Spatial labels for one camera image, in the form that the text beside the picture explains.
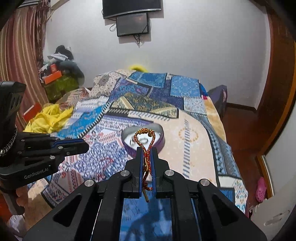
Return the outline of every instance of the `pink slipper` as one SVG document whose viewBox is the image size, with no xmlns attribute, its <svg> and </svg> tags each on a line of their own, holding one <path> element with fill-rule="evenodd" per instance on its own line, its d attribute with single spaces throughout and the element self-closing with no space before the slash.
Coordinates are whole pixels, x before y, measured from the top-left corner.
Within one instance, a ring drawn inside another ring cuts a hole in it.
<svg viewBox="0 0 296 241">
<path fill-rule="evenodd" d="M 263 202 L 267 187 L 263 177 L 260 177 L 257 183 L 256 199 L 258 202 Z"/>
</svg>

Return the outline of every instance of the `silver screw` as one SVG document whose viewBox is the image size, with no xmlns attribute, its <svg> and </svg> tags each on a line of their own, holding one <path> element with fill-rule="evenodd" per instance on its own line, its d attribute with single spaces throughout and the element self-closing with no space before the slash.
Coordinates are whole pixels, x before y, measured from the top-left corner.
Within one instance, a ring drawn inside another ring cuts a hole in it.
<svg viewBox="0 0 296 241">
<path fill-rule="evenodd" d="M 200 184 L 203 186 L 208 186 L 210 184 L 210 181 L 208 179 L 202 179 L 200 181 Z"/>
<path fill-rule="evenodd" d="M 126 177 L 129 175 L 129 171 L 128 170 L 123 170 L 120 172 L 120 175 L 123 176 L 123 177 Z"/>
<path fill-rule="evenodd" d="M 94 181 L 89 179 L 84 182 L 84 185 L 87 187 L 91 187 L 94 184 Z"/>
<path fill-rule="evenodd" d="M 172 175 L 174 175 L 175 173 L 174 173 L 173 170 L 166 170 L 166 171 L 165 171 L 165 174 L 166 174 L 167 176 L 172 176 Z"/>
</svg>

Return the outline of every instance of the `red and gold string bracelet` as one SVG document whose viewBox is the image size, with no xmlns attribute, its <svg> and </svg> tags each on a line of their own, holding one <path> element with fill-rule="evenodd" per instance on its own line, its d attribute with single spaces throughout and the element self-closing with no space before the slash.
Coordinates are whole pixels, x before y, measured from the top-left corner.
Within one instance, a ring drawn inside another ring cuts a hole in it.
<svg viewBox="0 0 296 241">
<path fill-rule="evenodd" d="M 143 146 L 143 144 L 138 140 L 137 135 L 141 135 L 141 134 L 148 134 L 149 137 L 152 137 L 152 141 L 148 147 L 148 149 L 146 150 L 146 148 Z M 144 153 L 144 167 L 143 167 L 143 178 L 142 178 L 142 192 L 143 195 L 145 197 L 146 202 L 149 202 L 149 199 L 147 197 L 146 194 L 146 190 L 147 191 L 151 191 L 152 187 L 148 187 L 148 183 L 147 183 L 147 177 L 148 174 L 150 173 L 151 175 L 151 165 L 150 165 L 150 149 L 155 141 L 155 132 L 151 129 L 148 128 L 142 128 L 141 130 L 138 130 L 135 135 L 133 136 L 135 142 L 142 147 L 143 149 L 143 153 Z"/>
</svg>

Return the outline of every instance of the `bed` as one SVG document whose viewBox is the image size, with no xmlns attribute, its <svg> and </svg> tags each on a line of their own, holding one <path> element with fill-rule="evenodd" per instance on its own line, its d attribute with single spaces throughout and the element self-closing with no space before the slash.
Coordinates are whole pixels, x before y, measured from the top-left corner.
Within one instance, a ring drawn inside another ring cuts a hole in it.
<svg viewBox="0 0 296 241">
<path fill-rule="evenodd" d="M 130 126 L 159 124 L 165 145 L 159 152 L 172 170 L 185 178 L 207 178 L 242 212 L 248 192 L 233 159 L 219 115 L 197 79 L 169 73 L 117 70 L 95 77 L 90 93 L 74 91 L 65 108 L 72 118 L 54 133 L 63 138 L 84 138 L 85 154 L 66 157 L 59 171 L 29 185 L 25 211 L 27 229 L 87 179 L 102 181 L 124 169 L 132 157 L 121 139 Z M 170 203 L 125 199 L 120 240 L 171 240 Z"/>
</svg>

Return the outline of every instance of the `silver chain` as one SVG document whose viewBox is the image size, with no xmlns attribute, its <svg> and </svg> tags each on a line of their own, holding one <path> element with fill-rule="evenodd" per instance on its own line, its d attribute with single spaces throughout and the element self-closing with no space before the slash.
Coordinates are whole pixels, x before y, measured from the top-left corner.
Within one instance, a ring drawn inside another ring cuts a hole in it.
<svg viewBox="0 0 296 241">
<path fill-rule="evenodd" d="M 15 131 L 13 133 L 13 136 L 11 137 L 11 139 L 7 143 L 7 145 L 3 149 L 0 150 L 0 156 L 6 155 L 6 153 L 11 149 L 16 137 L 17 137 L 17 126 L 15 125 Z"/>
</svg>

